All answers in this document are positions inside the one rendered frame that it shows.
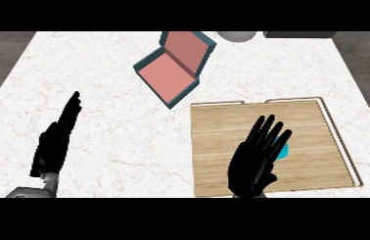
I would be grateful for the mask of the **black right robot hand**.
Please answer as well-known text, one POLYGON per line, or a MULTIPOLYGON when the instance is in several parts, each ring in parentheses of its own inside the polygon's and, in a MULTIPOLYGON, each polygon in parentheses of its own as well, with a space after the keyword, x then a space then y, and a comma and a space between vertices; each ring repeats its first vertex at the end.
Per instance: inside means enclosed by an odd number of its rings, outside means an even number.
POLYGON ((274 115, 259 117, 246 140, 240 143, 228 165, 228 189, 239 196, 255 196, 277 180, 271 173, 276 157, 290 138, 292 130, 283 133, 283 122, 274 115))

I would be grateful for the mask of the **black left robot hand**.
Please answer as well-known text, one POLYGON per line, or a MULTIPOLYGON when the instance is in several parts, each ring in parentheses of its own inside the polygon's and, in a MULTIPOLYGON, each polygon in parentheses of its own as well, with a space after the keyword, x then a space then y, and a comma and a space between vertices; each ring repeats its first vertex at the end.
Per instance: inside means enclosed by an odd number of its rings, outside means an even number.
POLYGON ((80 92, 75 91, 59 117, 47 130, 40 134, 34 155, 31 177, 41 177, 47 173, 59 173, 68 152, 69 136, 81 112, 80 92))

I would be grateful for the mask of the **cyan cupcake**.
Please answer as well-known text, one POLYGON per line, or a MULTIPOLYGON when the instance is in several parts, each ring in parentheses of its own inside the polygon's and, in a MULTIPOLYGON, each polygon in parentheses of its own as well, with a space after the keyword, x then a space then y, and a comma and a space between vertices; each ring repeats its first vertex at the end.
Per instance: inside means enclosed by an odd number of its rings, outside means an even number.
POLYGON ((287 155, 289 155, 289 141, 286 141, 276 159, 282 160, 282 159, 284 159, 287 157, 287 155))

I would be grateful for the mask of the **wooden tray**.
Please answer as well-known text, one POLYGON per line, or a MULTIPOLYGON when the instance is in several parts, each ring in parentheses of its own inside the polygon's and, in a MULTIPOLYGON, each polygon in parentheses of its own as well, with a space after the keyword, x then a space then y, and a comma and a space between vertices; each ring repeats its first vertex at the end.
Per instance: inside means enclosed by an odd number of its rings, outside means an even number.
POLYGON ((274 99, 248 104, 203 103, 190 106, 193 194, 226 196, 227 168, 259 117, 274 115, 292 130, 289 155, 274 162, 277 181, 268 192, 348 188, 363 185, 332 115, 320 97, 274 99))

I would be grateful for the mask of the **open pink cardboard box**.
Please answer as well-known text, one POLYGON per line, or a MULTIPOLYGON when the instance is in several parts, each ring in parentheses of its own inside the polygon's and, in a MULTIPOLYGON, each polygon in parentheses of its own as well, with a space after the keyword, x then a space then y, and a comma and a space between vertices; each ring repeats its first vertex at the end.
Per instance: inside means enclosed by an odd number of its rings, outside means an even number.
POLYGON ((200 31, 164 31, 159 48, 133 65, 168 109, 199 85, 199 75, 215 46, 215 41, 200 31))

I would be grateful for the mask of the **grey round object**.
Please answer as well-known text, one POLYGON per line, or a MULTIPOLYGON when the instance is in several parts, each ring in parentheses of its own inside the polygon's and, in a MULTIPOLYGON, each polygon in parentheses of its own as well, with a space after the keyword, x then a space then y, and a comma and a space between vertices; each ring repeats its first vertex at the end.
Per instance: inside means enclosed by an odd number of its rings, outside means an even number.
POLYGON ((246 42, 256 33, 254 31, 218 31, 218 35, 230 42, 246 42))

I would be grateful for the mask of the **dark grey appliance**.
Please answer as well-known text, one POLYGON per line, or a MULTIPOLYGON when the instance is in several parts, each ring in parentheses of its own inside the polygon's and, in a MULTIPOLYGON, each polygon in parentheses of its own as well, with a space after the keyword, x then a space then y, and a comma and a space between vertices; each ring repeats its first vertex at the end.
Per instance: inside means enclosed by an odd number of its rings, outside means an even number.
POLYGON ((264 31, 265 38, 332 38, 336 31, 264 31))

